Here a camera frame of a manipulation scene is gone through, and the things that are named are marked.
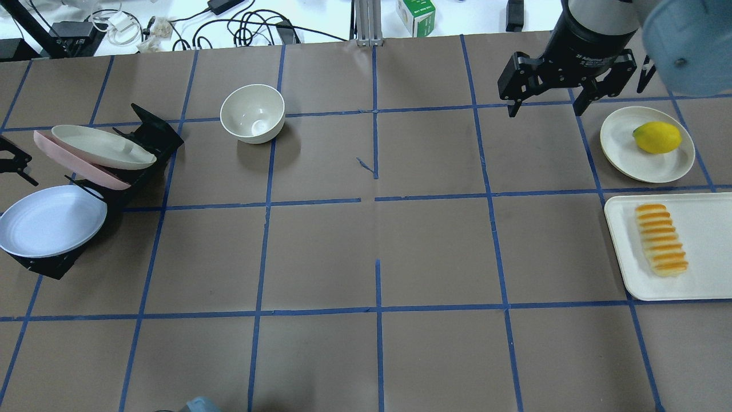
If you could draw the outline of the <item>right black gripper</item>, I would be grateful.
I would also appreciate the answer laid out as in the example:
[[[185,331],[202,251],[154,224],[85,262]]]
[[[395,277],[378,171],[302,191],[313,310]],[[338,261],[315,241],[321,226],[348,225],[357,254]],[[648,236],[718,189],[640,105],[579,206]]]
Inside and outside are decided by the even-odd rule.
[[[592,102],[615,97],[637,70],[628,42],[637,31],[622,29],[610,34],[607,29],[591,29],[564,9],[539,57],[514,53],[498,78],[499,97],[515,118],[523,101],[549,89],[582,86],[572,104],[581,116]]]

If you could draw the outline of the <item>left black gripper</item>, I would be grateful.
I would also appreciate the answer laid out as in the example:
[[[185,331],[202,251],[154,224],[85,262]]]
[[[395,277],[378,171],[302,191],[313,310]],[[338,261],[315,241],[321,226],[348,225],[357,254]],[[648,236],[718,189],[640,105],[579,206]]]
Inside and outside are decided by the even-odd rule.
[[[1,173],[16,173],[18,176],[29,182],[31,185],[39,186],[39,182],[26,173],[26,168],[32,157],[26,152],[18,152],[18,147],[1,136]]]

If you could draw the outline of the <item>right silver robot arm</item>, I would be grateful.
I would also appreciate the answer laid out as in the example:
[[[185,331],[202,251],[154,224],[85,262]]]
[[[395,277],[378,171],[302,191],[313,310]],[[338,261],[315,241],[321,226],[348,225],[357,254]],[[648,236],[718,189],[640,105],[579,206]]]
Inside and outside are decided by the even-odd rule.
[[[730,90],[729,1],[564,1],[542,55],[516,52],[498,79],[510,117],[549,89],[580,87],[573,109],[615,97],[637,70],[627,44],[642,34],[646,51],[638,91],[654,74],[675,93],[713,96]]]

